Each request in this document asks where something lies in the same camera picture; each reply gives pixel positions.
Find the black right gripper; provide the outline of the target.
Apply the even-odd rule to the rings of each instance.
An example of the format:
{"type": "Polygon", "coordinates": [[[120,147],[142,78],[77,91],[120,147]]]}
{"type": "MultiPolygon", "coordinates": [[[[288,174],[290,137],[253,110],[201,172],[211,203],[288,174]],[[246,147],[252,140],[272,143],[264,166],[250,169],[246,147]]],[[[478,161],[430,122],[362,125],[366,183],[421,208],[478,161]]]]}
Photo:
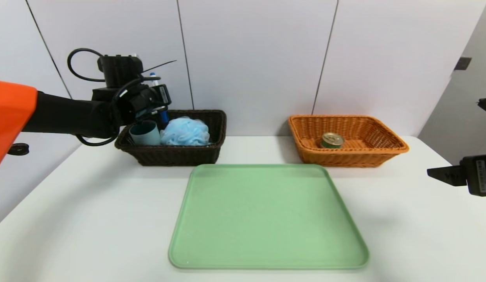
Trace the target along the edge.
{"type": "Polygon", "coordinates": [[[454,187],[468,187],[471,195],[486,197],[486,155],[464,157],[457,166],[428,168],[427,175],[454,187]]]}

